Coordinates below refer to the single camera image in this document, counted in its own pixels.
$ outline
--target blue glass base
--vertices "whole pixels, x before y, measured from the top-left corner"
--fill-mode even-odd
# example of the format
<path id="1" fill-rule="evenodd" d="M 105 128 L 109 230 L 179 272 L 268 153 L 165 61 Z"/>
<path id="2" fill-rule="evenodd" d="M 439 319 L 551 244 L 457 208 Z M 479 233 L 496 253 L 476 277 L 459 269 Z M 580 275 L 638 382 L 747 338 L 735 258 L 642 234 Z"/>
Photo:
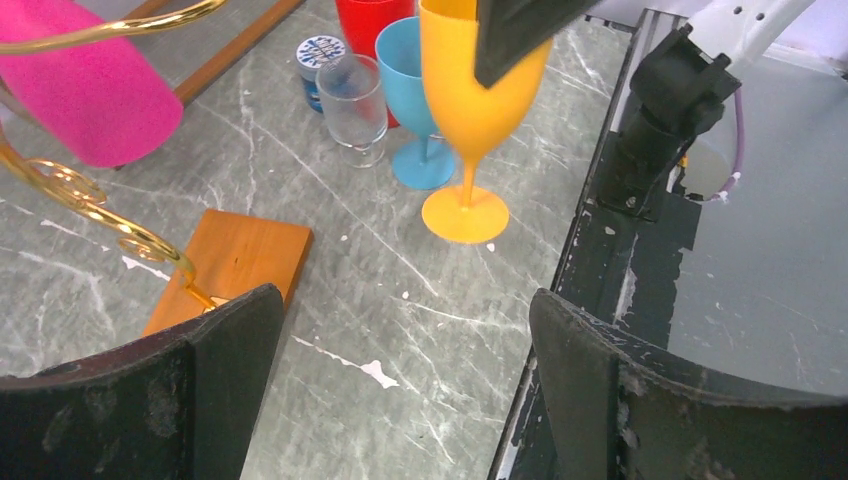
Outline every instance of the blue glass base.
<path id="1" fill-rule="evenodd" d="M 437 140 L 427 140 L 427 157 L 421 157 L 416 140 L 401 147 L 392 159 L 398 181 L 415 190 L 433 190 L 448 183 L 456 166 L 453 149 Z"/>

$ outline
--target white robot part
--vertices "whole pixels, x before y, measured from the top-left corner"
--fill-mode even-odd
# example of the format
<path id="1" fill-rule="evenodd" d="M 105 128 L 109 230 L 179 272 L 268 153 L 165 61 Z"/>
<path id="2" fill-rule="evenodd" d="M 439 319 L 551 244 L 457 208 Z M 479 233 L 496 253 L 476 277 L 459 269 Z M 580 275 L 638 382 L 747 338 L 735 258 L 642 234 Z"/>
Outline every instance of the white robot part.
<path id="1" fill-rule="evenodd" d="M 730 59 L 727 72 L 745 72 L 815 0 L 715 0 L 689 19 L 689 40 L 704 54 Z"/>

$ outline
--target wine glass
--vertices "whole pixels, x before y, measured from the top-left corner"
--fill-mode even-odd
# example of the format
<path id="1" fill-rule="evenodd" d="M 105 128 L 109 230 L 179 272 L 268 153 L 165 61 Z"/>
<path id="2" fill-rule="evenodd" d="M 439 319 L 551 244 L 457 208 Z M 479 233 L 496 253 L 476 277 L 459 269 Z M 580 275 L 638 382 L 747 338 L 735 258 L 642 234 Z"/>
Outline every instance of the wine glass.
<path id="1" fill-rule="evenodd" d="M 418 140 L 398 150 L 392 170 L 400 183 L 418 190 L 444 185 L 454 171 L 453 152 L 430 136 L 438 131 L 421 83 L 421 34 L 418 17 L 404 18 L 377 37 L 377 61 L 389 110 Z"/>
<path id="2" fill-rule="evenodd" d="M 427 228 L 458 243 L 487 242 L 506 228 L 509 209 L 474 186 L 477 166 L 521 123 L 536 97 L 553 40 L 525 56 L 492 88 L 474 77 L 476 0 L 421 0 L 421 73 L 430 112 L 463 161 L 461 186 L 430 195 Z"/>
<path id="3" fill-rule="evenodd" d="M 415 0 L 336 0 L 336 11 L 351 51 L 376 60 L 377 35 L 390 23 L 415 15 Z M 389 114 L 389 128 L 397 126 Z"/>
<path id="4" fill-rule="evenodd" d="M 377 61 L 359 54 L 333 58 L 315 75 L 324 123 L 356 168 L 383 157 L 388 109 L 380 84 Z"/>

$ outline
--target yellow wine glass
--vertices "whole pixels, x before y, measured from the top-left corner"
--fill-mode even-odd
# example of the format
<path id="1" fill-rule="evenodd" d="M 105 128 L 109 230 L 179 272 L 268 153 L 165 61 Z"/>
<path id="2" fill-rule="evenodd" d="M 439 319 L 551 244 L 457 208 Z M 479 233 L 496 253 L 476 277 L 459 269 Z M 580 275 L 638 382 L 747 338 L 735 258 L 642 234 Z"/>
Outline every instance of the yellow wine glass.
<path id="1" fill-rule="evenodd" d="M 536 97 L 553 40 L 525 56 L 492 88 L 474 77 L 479 25 L 477 0 L 421 0 L 421 78 L 442 136 L 463 162 L 461 186 L 442 188 L 424 202 L 431 232 L 458 243 L 487 242 L 504 231 L 509 209 L 474 186 L 477 166 L 521 123 Z"/>

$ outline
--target small jar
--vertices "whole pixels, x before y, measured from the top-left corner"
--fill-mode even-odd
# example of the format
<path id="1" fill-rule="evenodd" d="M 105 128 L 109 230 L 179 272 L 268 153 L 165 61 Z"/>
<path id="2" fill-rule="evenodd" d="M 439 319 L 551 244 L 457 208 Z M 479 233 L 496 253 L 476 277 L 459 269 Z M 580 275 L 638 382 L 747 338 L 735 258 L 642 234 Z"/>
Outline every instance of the small jar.
<path id="1" fill-rule="evenodd" d="M 309 37 L 297 47 L 295 59 L 297 60 L 300 79 L 303 82 L 306 103 L 318 113 L 324 113 L 324 110 L 321 108 L 321 100 L 318 97 L 315 75 L 321 65 L 344 55 L 346 51 L 344 42 L 331 35 Z"/>

